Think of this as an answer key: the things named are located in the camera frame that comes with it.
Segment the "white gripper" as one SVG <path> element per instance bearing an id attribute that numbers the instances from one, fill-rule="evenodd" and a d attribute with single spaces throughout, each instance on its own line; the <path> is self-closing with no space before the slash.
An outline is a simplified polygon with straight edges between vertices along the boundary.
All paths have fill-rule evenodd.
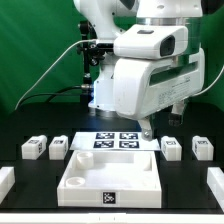
<path id="1" fill-rule="evenodd" d="M 115 111 L 121 117 L 139 120 L 144 140 L 153 138 L 150 120 L 144 117 L 173 104 L 169 124 L 180 126 L 185 110 L 185 103 L 181 100 L 203 87 L 205 56 L 202 48 L 190 55 L 189 64 L 179 71 L 171 67 L 172 62 L 171 58 L 156 61 L 121 58 L 115 65 Z"/>

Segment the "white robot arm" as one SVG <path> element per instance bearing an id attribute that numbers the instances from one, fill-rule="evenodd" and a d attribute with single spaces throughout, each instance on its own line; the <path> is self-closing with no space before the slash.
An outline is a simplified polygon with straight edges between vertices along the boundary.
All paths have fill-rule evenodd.
<path id="1" fill-rule="evenodd" d="M 182 123 L 185 100 L 204 83 L 200 20 L 224 0 L 73 0 L 96 33 L 90 62 L 100 66 L 89 107 L 139 122 L 150 140 L 150 116 L 169 107 Z"/>

